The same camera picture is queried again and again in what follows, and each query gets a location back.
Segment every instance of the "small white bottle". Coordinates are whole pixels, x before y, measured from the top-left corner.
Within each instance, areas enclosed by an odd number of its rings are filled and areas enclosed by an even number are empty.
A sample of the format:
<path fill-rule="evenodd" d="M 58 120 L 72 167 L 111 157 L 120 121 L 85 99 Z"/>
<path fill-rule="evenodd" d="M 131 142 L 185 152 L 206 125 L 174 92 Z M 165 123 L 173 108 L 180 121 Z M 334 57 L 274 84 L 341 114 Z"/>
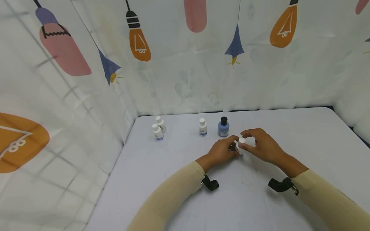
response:
<path fill-rule="evenodd" d="M 207 123 L 204 118 L 199 119 L 199 134 L 201 136 L 206 136 L 207 135 Z"/>
<path fill-rule="evenodd" d="M 162 141 L 164 139 L 164 135 L 162 133 L 162 130 L 160 127 L 158 127 L 158 125 L 155 123 L 152 125 L 152 128 L 153 128 L 153 133 L 155 135 L 155 138 L 158 140 L 158 141 Z"/>
<path fill-rule="evenodd" d="M 162 133 L 166 133 L 167 128 L 166 128 L 166 125 L 164 124 L 163 119 L 160 116 L 157 116 L 155 119 L 157 120 L 157 124 L 161 128 Z"/>
<path fill-rule="evenodd" d="M 238 140 L 238 142 L 235 145 L 235 151 L 237 153 L 239 153 L 239 157 L 242 157 L 243 154 L 244 154 L 244 152 L 245 152 L 244 149 L 242 149 L 242 148 L 239 147 L 239 145 L 241 145 L 241 144 L 245 144 L 245 139 L 243 137 L 240 137 L 239 140 Z"/>

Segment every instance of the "pink light bulb print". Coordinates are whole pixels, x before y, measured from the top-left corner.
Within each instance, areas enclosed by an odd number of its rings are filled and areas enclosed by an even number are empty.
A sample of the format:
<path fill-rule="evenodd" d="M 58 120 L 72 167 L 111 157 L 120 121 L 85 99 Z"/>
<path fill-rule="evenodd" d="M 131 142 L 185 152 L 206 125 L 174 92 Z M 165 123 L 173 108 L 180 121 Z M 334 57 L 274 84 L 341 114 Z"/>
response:
<path fill-rule="evenodd" d="M 355 9 L 357 15 L 362 12 L 362 10 L 365 8 L 369 1 L 370 0 L 359 0 Z"/>
<path fill-rule="evenodd" d="M 89 65 L 68 29 L 60 25 L 53 13 L 42 8 L 37 0 L 34 2 L 38 6 L 36 16 L 43 25 L 40 28 L 40 40 L 60 68 L 72 76 L 91 74 Z"/>
<path fill-rule="evenodd" d="M 184 0 L 184 8 L 189 30 L 202 32 L 207 25 L 206 0 Z"/>

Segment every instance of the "white table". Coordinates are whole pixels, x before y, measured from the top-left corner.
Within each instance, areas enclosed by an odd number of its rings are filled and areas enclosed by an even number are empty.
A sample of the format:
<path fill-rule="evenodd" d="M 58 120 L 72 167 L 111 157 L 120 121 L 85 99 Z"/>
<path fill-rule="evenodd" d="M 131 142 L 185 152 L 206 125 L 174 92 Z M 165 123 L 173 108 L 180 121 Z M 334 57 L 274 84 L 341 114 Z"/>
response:
<path fill-rule="evenodd" d="M 86 231 L 126 230 L 153 190 L 182 166 L 206 154 L 227 116 L 230 133 L 261 127 L 289 154 L 327 179 L 370 213 L 370 150 L 328 108 L 205 113 L 163 116 L 167 133 L 155 140 L 154 116 L 136 120 Z M 198 134 L 205 118 L 208 135 Z M 253 144 L 254 139 L 247 139 Z M 271 178 L 286 176 L 251 155 L 207 173 L 218 180 L 214 192 L 202 188 L 190 196 L 168 230 L 326 230 L 323 222 L 291 190 L 276 193 Z"/>

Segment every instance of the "wrist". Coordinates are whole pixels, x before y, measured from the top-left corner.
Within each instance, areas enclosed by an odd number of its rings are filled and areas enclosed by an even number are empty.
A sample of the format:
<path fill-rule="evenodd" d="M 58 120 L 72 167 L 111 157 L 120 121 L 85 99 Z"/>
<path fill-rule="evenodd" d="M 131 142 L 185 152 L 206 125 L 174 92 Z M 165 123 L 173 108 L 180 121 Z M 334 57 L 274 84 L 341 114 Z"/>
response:
<path fill-rule="evenodd" d="M 282 166 L 284 166 L 290 155 L 288 155 L 286 152 L 282 151 L 282 152 L 279 152 L 277 154 L 275 154 L 274 156 L 276 156 L 275 160 L 272 162 L 273 165 L 275 165 L 276 167 L 278 168 L 281 168 Z"/>
<path fill-rule="evenodd" d="M 203 168 L 204 172 L 207 173 L 213 166 L 216 165 L 211 155 L 206 154 L 201 156 L 196 162 Z"/>
<path fill-rule="evenodd" d="M 280 168 L 289 178 L 295 178 L 299 174 L 308 170 L 308 168 L 299 162 L 299 160 L 286 153 L 279 158 L 275 165 Z"/>

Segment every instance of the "hand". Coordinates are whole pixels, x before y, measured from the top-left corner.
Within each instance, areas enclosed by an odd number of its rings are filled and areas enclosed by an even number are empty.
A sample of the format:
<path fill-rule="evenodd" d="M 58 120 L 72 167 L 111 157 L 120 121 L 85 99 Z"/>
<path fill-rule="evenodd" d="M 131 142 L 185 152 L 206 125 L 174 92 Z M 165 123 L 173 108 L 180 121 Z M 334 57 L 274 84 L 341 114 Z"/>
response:
<path fill-rule="evenodd" d="M 239 140 L 237 136 L 230 136 L 226 139 L 218 140 L 208 154 L 197 159 L 196 162 L 203 168 L 204 172 L 208 172 L 213 166 L 225 163 L 233 157 L 239 157 L 239 153 L 229 151 L 229 146 L 235 146 L 234 141 Z"/>
<path fill-rule="evenodd" d="M 245 130 L 240 133 L 243 138 L 254 137 L 256 146 L 242 144 L 240 148 L 252 153 L 259 159 L 277 165 L 287 155 L 277 142 L 262 128 Z"/>

